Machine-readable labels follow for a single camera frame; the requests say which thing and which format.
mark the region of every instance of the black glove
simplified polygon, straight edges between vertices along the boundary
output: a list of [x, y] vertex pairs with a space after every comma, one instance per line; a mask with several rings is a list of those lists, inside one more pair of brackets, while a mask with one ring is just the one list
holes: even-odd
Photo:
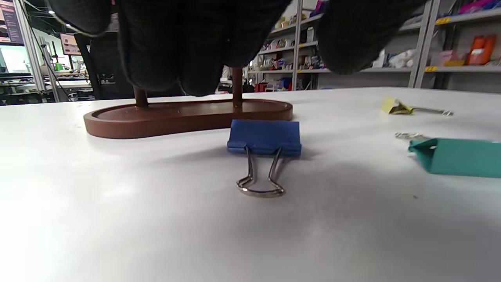
[[[56, 16], [91, 36], [106, 31], [111, 0], [48, 0]], [[116, 0], [121, 56], [130, 82], [193, 96], [214, 92], [223, 65], [244, 67], [291, 0]], [[331, 0], [317, 37], [333, 72], [374, 60], [426, 0]]]

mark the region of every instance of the white table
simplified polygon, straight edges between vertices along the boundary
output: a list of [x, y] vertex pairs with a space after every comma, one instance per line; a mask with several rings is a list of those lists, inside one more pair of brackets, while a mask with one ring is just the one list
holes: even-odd
[[[456, 115], [388, 116], [386, 95]], [[289, 101], [301, 122], [281, 198], [235, 188], [246, 158], [226, 151], [228, 129], [110, 140], [82, 116], [131, 100], [0, 107], [0, 281], [499, 281], [501, 180], [428, 174], [393, 134], [501, 139], [501, 96], [246, 97]], [[271, 159], [258, 163], [268, 189]]]
[[[51, 85], [50, 81], [46, 81], [45, 83], [48, 84], [48, 85], [46, 85], [47, 90], [52, 90], [52, 85]], [[90, 83], [88, 81], [85, 81], [85, 80], [60, 80], [57, 83], [57, 86], [58, 87], [61, 86], [62, 88], [66, 88], [66, 89], [92, 88]], [[25, 84], [22, 86], [17, 86], [16, 89], [17, 90], [36, 89], [36, 85], [33, 83], [30, 83], [30, 84]]]

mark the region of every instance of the metal clip handle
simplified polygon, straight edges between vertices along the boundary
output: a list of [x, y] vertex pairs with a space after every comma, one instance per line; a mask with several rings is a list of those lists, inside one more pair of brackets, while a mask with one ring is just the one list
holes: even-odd
[[248, 174], [246, 177], [238, 180], [236, 182], [236, 186], [240, 190], [240, 192], [253, 197], [258, 198], [275, 198], [285, 194], [285, 190], [278, 184], [275, 180], [275, 170], [277, 169], [277, 164], [279, 162], [280, 153], [282, 152], [282, 148], [277, 150], [277, 154], [273, 158], [272, 166], [270, 167], [270, 172], [268, 173], [268, 181], [275, 187], [274, 190], [267, 191], [256, 191], [249, 189], [249, 186], [253, 184], [254, 181], [254, 164], [252, 161], [251, 151], [248, 147], [245, 148], [245, 152], [247, 153], [247, 163], [248, 163]]
[[445, 115], [445, 116], [454, 115], [453, 111], [451, 111], [451, 110], [443, 110], [443, 109], [412, 107], [412, 110], [413, 111], [420, 111], [420, 112], [428, 112], [428, 113], [438, 113], [438, 114]]
[[415, 140], [415, 141], [425, 141], [431, 139], [431, 137], [424, 136], [420, 133], [408, 133], [408, 132], [397, 132], [395, 133], [395, 138], [405, 139], [405, 140]]

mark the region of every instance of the cable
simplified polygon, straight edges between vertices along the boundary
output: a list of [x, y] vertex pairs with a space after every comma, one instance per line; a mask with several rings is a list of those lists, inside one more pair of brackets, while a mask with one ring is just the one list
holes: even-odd
[[[24, 8], [24, 5], [23, 5], [23, 3], [22, 3], [21, 0], [18, 0], [18, 3], [19, 3], [19, 6], [21, 7], [21, 10], [23, 10], [23, 14], [25, 15], [26, 20], [28, 21], [28, 24], [29, 24], [30, 22], [28, 20], [29, 17], [28, 17], [28, 12], [26, 11], [26, 8]], [[40, 42], [38, 41], [38, 38], [35, 35], [35, 31], [33, 30], [33, 27], [31, 26], [31, 24], [29, 24], [29, 26], [30, 26], [30, 31], [32, 33], [32, 36], [35, 38], [35, 41], [37, 42], [37, 46], [40, 49], [40, 52], [42, 53], [42, 57], [44, 59], [45, 65], [47, 66], [47, 69], [52, 73], [52, 75], [54, 76], [54, 79], [56, 80], [57, 84], [59, 84], [59, 87], [63, 90], [64, 94], [67, 96], [68, 100], [71, 101], [69, 94], [66, 92], [66, 89], [64, 89], [62, 87], [61, 82], [59, 81], [59, 79], [57, 79], [57, 76], [56, 76], [56, 74], [54, 73], [54, 70], [51, 67], [52, 64], [49, 63], [49, 61], [45, 57], [44, 50], [42, 49], [42, 46], [40, 45]], [[54, 88], [54, 86], [52, 88], [52, 92], [53, 92], [54, 97], [55, 97], [57, 95], [57, 90]]]

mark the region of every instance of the green binder clip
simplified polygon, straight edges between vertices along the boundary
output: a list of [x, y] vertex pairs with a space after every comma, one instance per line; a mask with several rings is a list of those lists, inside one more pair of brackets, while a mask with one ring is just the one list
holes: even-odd
[[424, 169], [433, 174], [501, 178], [501, 142], [433, 138], [411, 140]]

